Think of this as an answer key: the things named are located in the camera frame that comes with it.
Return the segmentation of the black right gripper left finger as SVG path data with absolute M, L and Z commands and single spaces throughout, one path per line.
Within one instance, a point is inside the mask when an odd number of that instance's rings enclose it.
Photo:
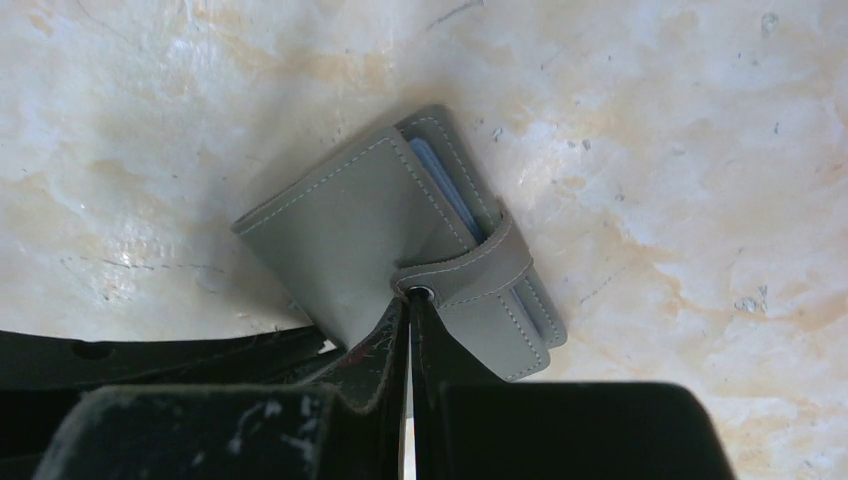
M 38 479 L 396 479 L 408 308 L 295 385 L 107 386 L 66 416 Z

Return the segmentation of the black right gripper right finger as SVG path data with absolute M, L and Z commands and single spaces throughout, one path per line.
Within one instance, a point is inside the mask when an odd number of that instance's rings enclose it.
M 416 473 L 421 479 L 730 479 L 709 415 L 662 382 L 498 378 L 409 298 Z

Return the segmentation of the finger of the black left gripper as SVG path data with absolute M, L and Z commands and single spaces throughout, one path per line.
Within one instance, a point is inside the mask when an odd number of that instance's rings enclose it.
M 1 455 L 38 455 L 80 397 L 107 385 L 294 383 L 341 355 L 315 327 L 217 340 L 87 342 L 1 334 Z

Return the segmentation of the grey leather card holder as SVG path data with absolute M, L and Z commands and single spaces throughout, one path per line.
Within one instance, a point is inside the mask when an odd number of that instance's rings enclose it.
M 350 144 L 232 231 L 340 347 L 360 343 L 412 289 L 506 381 L 547 368 L 567 339 L 517 221 L 443 105 Z

